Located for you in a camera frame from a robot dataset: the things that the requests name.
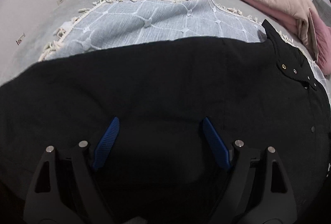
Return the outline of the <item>large black garment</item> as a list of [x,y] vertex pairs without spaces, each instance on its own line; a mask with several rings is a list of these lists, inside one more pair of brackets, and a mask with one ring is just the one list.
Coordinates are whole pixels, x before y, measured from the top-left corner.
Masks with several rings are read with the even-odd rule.
[[1,223],[330,223],[330,104],[302,52],[191,37],[1,87]]

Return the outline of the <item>grey bed sheet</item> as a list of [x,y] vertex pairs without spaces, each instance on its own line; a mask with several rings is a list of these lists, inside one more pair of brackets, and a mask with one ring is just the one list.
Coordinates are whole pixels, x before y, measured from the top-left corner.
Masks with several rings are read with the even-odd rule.
[[1,129],[108,125],[114,117],[195,125],[212,117],[226,127],[238,120],[309,135],[330,131],[321,69],[301,41],[285,42],[276,21],[260,19],[241,0],[214,1],[256,17],[263,42],[190,36],[39,61],[54,32],[98,1],[64,4],[22,50],[19,72],[1,86]]

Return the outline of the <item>light blue tasselled blanket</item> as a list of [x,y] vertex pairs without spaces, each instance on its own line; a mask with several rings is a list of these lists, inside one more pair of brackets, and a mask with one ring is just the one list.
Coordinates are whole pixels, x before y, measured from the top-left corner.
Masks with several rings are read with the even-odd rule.
[[256,17],[214,0],[100,0],[79,11],[54,32],[57,38],[44,46],[39,61],[190,36],[266,39]]

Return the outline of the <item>grey upholstered headboard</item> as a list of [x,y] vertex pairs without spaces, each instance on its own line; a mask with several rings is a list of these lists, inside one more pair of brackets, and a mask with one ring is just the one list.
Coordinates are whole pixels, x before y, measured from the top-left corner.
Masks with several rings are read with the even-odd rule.
[[331,7],[324,0],[313,0],[313,4],[321,19],[330,21]]

